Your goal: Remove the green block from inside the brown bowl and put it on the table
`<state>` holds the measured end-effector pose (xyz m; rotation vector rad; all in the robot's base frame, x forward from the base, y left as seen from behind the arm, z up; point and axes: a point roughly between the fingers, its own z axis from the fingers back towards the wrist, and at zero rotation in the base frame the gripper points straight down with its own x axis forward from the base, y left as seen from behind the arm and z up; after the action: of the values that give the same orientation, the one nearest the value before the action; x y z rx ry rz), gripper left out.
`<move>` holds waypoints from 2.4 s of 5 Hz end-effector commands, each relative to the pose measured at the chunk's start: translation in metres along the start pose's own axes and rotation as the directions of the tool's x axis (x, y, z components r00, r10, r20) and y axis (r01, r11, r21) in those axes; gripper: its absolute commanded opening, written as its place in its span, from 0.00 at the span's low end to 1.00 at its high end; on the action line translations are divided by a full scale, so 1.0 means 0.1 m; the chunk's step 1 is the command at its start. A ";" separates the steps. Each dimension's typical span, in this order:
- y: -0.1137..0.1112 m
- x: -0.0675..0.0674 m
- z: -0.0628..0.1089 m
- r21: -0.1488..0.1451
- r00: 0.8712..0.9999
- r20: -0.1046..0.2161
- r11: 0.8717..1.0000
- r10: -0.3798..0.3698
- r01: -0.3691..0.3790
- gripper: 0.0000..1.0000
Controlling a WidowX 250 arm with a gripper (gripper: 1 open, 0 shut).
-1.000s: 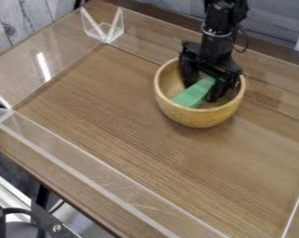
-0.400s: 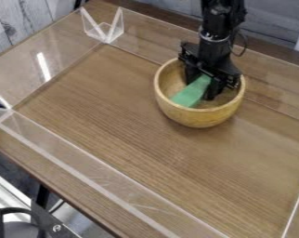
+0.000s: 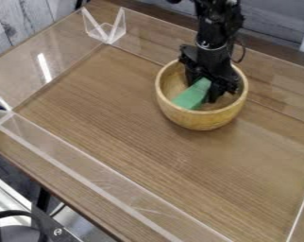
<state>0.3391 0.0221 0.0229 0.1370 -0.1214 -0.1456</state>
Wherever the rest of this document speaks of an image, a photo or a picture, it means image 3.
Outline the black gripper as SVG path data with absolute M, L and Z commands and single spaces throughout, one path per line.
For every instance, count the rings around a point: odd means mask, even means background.
M 216 103 L 225 92 L 235 94 L 240 87 L 240 75 L 232 67 L 227 47 L 205 49 L 200 46 L 183 44 L 179 61 L 185 66 L 188 85 L 192 86 L 200 78 L 208 78 L 212 85 L 207 101 Z

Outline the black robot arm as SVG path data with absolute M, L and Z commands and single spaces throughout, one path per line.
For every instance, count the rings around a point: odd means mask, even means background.
M 232 66 L 237 34 L 244 26 L 241 0 L 193 0 L 199 18 L 196 44 L 180 47 L 188 84 L 201 78 L 211 81 L 204 101 L 215 103 L 225 94 L 236 94 L 241 77 Z

